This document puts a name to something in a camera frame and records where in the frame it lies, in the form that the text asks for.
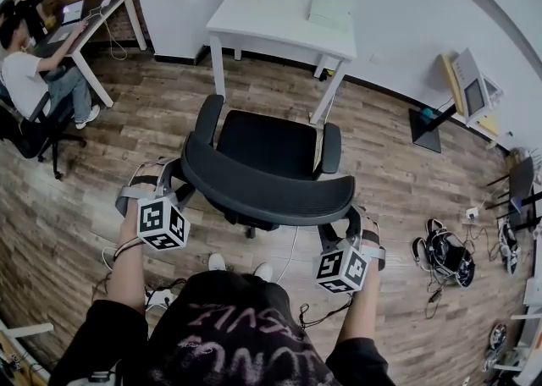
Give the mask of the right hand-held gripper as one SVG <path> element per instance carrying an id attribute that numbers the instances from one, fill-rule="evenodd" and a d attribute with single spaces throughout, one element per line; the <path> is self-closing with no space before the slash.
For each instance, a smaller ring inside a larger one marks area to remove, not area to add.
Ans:
<path id="1" fill-rule="evenodd" d="M 348 227 L 341 239 L 331 223 L 318 226 L 322 251 L 313 259 L 316 285 L 331 294 L 352 294 L 362 289 L 371 262 L 378 270 L 385 267 L 386 250 L 377 234 L 362 234 L 362 214 L 350 206 Z"/>

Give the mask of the person's left hand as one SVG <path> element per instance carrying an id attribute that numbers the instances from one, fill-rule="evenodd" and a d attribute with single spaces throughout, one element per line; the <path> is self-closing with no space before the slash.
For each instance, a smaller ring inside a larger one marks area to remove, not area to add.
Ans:
<path id="1" fill-rule="evenodd" d="M 135 171 L 128 186 L 153 193 L 161 192 L 168 164 L 169 160 L 167 158 L 143 163 Z"/>

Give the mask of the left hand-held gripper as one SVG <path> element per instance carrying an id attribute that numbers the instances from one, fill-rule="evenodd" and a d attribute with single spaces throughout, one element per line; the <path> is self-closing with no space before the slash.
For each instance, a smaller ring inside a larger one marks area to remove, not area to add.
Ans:
<path id="1" fill-rule="evenodd" d="M 175 189 L 172 179 L 180 179 L 182 171 L 178 158 L 167 158 L 165 181 L 161 192 L 138 190 L 123 186 L 116 199 L 117 210 L 125 215 L 130 200 L 137 201 L 137 235 L 156 251 L 170 251 L 185 247 L 190 223 L 182 214 L 196 189 L 184 183 Z"/>

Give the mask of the person's right hand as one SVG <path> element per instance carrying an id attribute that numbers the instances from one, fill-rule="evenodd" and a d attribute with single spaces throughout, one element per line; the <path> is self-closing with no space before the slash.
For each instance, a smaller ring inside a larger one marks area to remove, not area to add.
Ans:
<path id="1" fill-rule="evenodd" d="M 361 215 L 361 244 L 373 248 L 380 248 L 380 236 L 378 224 L 368 216 L 364 207 L 358 207 L 357 210 Z"/>

